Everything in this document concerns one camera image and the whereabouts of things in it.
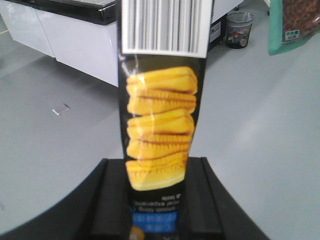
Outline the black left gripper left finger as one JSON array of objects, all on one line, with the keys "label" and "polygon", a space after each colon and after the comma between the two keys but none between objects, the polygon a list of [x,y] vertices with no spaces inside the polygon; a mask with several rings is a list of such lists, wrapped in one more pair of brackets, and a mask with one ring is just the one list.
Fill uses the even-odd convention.
[{"label": "black left gripper left finger", "polygon": [[122,159],[104,158],[69,195],[2,240],[127,240],[128,182]]}]

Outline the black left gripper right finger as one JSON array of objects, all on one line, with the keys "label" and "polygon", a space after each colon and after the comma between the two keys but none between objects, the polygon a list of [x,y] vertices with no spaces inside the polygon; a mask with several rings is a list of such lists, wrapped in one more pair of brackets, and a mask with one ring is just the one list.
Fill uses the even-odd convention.
[{"label": "black left gripper right finger", "polygon": [[184,240],[267,240],[222,185],[205,157],[187,163],[182,204]]}]

